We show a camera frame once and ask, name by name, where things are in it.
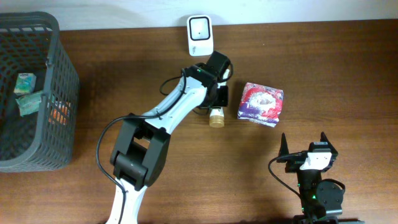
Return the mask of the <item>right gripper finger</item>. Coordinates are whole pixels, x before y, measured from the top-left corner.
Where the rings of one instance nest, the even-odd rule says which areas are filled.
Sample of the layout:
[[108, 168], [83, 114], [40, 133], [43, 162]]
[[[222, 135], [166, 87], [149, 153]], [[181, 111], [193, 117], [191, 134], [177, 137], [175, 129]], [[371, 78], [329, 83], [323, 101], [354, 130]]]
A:
[[329, 140], [323, 131], [321, 132], [320, 141], [329, 143]]
[[280, 149], [278, 156], [286, 156], [289, 154], [289, 148], [287, 145], [287, 139], [285, 133], [282, 133], [281, 142], [280, 142]]

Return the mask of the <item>white tube with gold cap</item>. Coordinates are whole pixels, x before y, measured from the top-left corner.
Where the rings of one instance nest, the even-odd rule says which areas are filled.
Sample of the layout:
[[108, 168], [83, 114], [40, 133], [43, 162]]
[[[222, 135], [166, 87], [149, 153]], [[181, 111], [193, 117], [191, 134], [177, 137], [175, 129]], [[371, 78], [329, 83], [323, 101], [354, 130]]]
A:
[[224, 127], [224, 112], [222, 108], [213, 108], [210, 111], [209, 125], [212, 128]]

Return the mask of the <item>pink purple tissue pack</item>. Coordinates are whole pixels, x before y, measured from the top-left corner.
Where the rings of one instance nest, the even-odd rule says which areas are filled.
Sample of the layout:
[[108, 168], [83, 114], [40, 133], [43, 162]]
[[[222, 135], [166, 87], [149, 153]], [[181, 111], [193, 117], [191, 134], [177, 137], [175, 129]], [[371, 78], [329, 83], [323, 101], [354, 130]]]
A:
[[239, 103], [238, 119], [274, 128], [282, 112], [284, 91], [247, 82]]

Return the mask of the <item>teal wet wipes packet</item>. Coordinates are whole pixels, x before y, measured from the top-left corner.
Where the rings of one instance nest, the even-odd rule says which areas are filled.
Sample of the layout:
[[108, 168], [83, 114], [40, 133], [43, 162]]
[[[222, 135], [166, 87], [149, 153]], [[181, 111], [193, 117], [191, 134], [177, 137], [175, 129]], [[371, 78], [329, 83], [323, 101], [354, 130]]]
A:
[[43, 91], [37, 91], [28, 95], [24, 95], [16, 99], [21, 116], [38, 112], [42, 102]]

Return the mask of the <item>small green tissue packet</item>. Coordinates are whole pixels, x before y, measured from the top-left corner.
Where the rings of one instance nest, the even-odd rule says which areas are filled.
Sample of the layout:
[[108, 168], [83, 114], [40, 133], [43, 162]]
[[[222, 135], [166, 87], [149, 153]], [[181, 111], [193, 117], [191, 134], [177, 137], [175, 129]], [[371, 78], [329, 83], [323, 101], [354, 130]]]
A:
[[31, 94], [34, 91], [36, 76], [33, 73], [19, 73], [14, 93], [17, 96]]

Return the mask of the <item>small orange tissue packet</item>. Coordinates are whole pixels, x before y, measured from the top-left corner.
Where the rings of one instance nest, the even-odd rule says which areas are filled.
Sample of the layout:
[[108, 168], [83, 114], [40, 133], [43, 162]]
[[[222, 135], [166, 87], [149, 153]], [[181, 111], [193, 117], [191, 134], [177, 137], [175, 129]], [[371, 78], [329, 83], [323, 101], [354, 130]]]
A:
[[55, 106], [50, 112], [48, 122], [51, 124], [59, 123], [66, 126], [70, 118], [71, 103], [55, 102]]

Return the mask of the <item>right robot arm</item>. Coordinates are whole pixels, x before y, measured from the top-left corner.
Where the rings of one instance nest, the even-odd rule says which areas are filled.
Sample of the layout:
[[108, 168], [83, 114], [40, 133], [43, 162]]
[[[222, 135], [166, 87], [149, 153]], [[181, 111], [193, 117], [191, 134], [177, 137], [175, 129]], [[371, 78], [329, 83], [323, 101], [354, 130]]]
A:
[[273, 174], [273, 162], [285, 164], [286, 173], [297, 175], [298, 191], [276, 178], [298, 196], [302, 214], [296, 215], [292, 223], [362, 223], [358, 219], [339, 219], [343, 213], [342, 203], [346, 187], [335, 179], [323, 179], [322, 173], [332, 168], [338, 151], [326, 137], [324, 132], [318, 142], [310, 143], [308, 150], [290, 153], [286, 136], [282, 134], [279, 154], [268, 164], [270, 174]]

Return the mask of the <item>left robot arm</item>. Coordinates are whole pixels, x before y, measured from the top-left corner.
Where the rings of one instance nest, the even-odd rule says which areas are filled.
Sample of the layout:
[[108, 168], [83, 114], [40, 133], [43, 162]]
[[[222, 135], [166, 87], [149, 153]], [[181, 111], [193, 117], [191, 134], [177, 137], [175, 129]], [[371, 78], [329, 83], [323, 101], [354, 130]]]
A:
[[214, 51], [207, 62], [183, 68], [178, 84], [153, 109], [112, 120], [106, 128], [122, 123], [111, 153], [116, 192], [108, 223], [137, 223], [146, 190], [161, 174], [171, 134], [195, 108], [224, 108], [228, 105], [226, 82], [233, 75], [230, 59]]

